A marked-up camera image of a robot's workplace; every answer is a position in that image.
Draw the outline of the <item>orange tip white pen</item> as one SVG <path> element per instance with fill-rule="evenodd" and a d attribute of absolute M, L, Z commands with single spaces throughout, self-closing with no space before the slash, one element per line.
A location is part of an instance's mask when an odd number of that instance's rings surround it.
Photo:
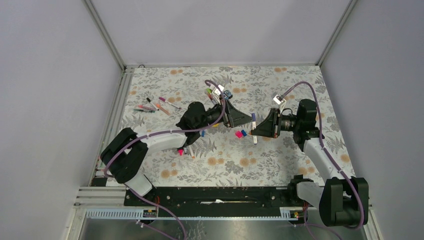
<path fill-rule="evenodd" d="M 194 151 L 193 151 L 193 148 L 192 148 L 192 146 L 191 146 L 191 145 L 189 145 L 189 146 L 188 146 L 188 150 L 189 150 L 189 152 L 190 152 L 191 157 L 192 157 L 193 159 L 195 159 L 196 157 L 195 157 L 195 154 L 194 154 Z"/>

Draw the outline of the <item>floral table mat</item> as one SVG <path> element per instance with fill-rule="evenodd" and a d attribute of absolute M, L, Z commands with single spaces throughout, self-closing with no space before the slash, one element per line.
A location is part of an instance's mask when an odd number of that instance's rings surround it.
<path fill-rule="evenodd" d="M 238 67 L 158 67 L 137 68 L 132 75 L 126 97 L 121 128 L 131 128 L 140 135 L 169 130 L 178 123 L 192 102 L 213 103 L 206 94 L 205 80 L 222 85 L 233 97 L 232 105 L 245 114 L 255 113 L 262 122 L 276 107 L 275 95 L 284 95 L 286 112 L 295 113 L 300 100 L 317 99 L 326 147 L 338 165 L 350 176 L 354 169 L 342 136 L 334 108 L 318 66 L 238 66 Z M 178 110 L 159 100 L 165 98 Z M 160 104 L 155 113 L 138 112 L 138 105 L 153 108 L 146 98 Z M 223 125 L 205 131 L 190 153 L 179 155 L 167 149 L 147 156 L 140 167 L 156 187 L 213 186 L 285 186 L 295 175 L 303 175 L 323 186 L 314 163 L 299 149 L 291 132 L 278 138 L 238 138 L 237 131 L 251 130 L 246 124 L 236 128 Z"/>

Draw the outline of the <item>green cap pen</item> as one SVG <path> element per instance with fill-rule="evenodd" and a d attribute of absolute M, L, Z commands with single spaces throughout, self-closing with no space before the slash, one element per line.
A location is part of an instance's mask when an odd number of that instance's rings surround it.
<path fill-rule="evenodd" d="M 213 92 L 212 92 L 212 90 L 211 90 L 210 88 L 207 88 L 207 89 L 206 89 L 206 92 L 207 92 L 209 95 L 211 95 L 211 96 L 213 95 Z"/>

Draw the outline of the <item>pink highlighter cap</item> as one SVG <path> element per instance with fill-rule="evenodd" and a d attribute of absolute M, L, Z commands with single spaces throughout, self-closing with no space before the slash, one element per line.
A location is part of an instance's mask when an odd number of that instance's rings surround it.
<path fill-rule="evenodd" d="M 244 135 L 242 134 L 242 132 L 241 131 L 236 131 L 235 132 L 235 135 L 240 139 L 240 138 L 242 138 Z"/>

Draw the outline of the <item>orange pen left group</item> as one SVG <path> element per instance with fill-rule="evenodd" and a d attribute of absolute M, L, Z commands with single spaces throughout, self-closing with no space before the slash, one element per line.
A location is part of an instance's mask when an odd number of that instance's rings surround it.
<path fill-rule="evenodd" d="M 170 114 L 170 112 L 169 111 L 167 111 L 166 109 L 164 109 L 160 104 L 156 104 L 156 107 L 160 110 L 160 111 L 162 111 L 162 112 L 164 112 L 166 115 L 168 115 L 168 116 L 170 116 L 171 114 Z"/>

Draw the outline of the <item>black cap pen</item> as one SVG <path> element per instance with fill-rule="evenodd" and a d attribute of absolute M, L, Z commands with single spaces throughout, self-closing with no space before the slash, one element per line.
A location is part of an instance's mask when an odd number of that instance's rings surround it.
<path fill-rule="evenodd" d="M 151 99 L 150 98 L 146 98 L 146 100 L 147 100 L 147 102 L 150 104 L 150 105 L 152 105 L 152 107 L 156 110 L 156 111 L 159 111 L 159 108 L 157 108 L 156 106 L 155 106 L 155 104 L 151 101 Z"/>

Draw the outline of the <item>magenta cap pen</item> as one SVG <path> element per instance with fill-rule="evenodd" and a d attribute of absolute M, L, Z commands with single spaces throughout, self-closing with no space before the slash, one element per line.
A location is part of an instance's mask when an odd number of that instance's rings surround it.
<path fill-rule="evenodd" d="M 168 105 L 170 105 L 170 106 L 174 107 L 175 109 L 182 110 L 182 108 L 181 108 L 181 107 L 179 107 L 179 106 L 175 105 L 174 103 L 172 103 L 172 102 L 170 102 L 170 101 L 166 100 L 166 99 L 165 99 L 165 98 L 163 98 L 163 97 L 159 97 L 158 99 L 159 99 L 159 100 L 161 100 L 162 102 L 164 102 L 164 103 L 166 103 L 166 104 L 168 104 Z"/>

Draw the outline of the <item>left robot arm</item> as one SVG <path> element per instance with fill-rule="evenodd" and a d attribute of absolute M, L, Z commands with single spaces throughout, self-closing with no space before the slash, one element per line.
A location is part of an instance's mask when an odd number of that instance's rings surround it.
<path fill-rule="evenodd" d="M 235 128 L 252 122 L 252 117 L 237 110 L 228 100 L 205 109 L 201 102 L 190 103 L 180 121 L 170 130 L 140 135 L 126 127 L 100 154 L 105 164 L 105 176 L 136 193 L 136 199 L 144 206 L 155 200 L 153 184 L 140 172 L 145 157 L 168 149 L 184 149 L 192 145 L 201 132 L 215 124 Z"/>

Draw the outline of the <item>purple cap white pen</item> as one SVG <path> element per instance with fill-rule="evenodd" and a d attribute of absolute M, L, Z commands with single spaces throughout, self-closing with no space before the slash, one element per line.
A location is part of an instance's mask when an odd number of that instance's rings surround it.
<path fill-rule="evenodd" d="M 250 132 L 255 130 L 256 126 L 257 126 L 256 125 L 256 115 L 255 115 L 255 113 L 252 113 L 251 117 L 252 117 L 252 122 L 251 122 L 251 131 Z M 253 144 L 256 145 L 258 143 L 257 136 L 253 135 L 253 134 L 251 134 L 251 135 L 252 135 L 252 139 L 253 139 Z"/>

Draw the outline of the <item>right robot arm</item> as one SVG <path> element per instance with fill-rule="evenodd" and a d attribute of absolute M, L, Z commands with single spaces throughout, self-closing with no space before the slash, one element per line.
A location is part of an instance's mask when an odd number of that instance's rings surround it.
<path fill-rule="evenodd" d="M 276 139 L 280 133 L 292 132 L 300 150 L 313 162 L 324 181 L 324 187 L 312 180 L 296 176 L 289 184 L 287 201 L 299 206 L 304 201 L 317 208 L 327 227 L 358 228 L 368 222 L 369 185 L 363 177 L 348 176 L 337 165 L 326 148 L 322 130 L 317 127 L 318 106 L 315 101 L 302 99 L 296 114 L 283 114 L 286 100 L 279 95 L 273 99 L 277 108 L 251 130 L 253 136 Z"/>

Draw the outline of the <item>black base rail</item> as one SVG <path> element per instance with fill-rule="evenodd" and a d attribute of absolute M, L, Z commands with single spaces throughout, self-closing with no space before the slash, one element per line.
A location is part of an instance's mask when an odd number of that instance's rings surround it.
<path fill-rule="evenodd" d="M 150 202 L 183 218 L 279 217 L 281 208 L 303 209 L 305 202 L 286 187 L 154 187 L 143 201 L 130 190 L 126 207 L 148 207 Z"/>

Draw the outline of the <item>pink pen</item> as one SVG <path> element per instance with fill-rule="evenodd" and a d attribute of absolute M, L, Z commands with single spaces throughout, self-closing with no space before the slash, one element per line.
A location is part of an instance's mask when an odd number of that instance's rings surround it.
<path fill-rule="evenodd" d="M 138 105 L 137 107 L 142 109 L 142 110 L 145 110 L 145 111 L 153 111 L 153 112 L 156 111 L 155 108 L 151 108 L 151 107 L 144 106 L 144 105 Z"/>

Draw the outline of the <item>dark green pen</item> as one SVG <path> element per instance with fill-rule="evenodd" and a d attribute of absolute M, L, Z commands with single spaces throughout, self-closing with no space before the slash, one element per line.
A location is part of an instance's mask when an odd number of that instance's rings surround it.
<path fill-rule="evenodd" d="M 144 112 L 144 113 L 155 113 L 154 110 L 148 110 L 148 109 L 133 109 L 135 112 Z"/>

